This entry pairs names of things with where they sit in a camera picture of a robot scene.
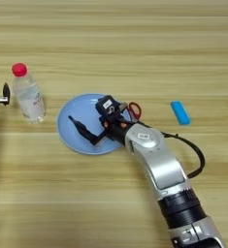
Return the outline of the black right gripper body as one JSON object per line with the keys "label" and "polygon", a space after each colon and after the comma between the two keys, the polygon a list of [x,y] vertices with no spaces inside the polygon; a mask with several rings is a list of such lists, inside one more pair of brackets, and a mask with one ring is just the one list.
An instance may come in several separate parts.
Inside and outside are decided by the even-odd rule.
{"label": "black right gripper body", "polygon": [[112,122],[100,118],[104,131],[94,139],[94,144],[100,142],[103,138],[116,140],[120,144],[125,144],[125,136],[129,129],[134,125],[133,122],[124,119],[116,119]]}

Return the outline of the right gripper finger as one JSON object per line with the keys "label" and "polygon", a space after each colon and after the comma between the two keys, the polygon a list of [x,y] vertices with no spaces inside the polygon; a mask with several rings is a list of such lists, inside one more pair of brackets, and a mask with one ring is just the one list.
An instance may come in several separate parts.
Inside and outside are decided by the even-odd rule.
{"label": "right gripper finger", "polygon": [[87,139],[91,144],[96,145],[100,141],[98,136],[92,134],[80,121],[77,121],[73,116],[69,115],[69,119],[73,122],[80,135]]}
{"label": "right gripper finger", "polygon": [[119,106],[120,110],[121,110],[121,116],[127,120],[127,121],[131,121],[132,120],[132,116],[129,113],[128,110],[128,105],[126,103],[121,103]]}

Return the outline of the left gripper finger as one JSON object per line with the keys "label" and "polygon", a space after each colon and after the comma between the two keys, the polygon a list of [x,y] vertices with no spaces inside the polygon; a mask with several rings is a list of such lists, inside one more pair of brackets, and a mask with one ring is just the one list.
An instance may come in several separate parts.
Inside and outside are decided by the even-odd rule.
{"label": "left gripper finger", "polygon": [[10,87],[7,82],[5,82],[4,87],[3,87],[3,96],[6,98],[11,97]]}

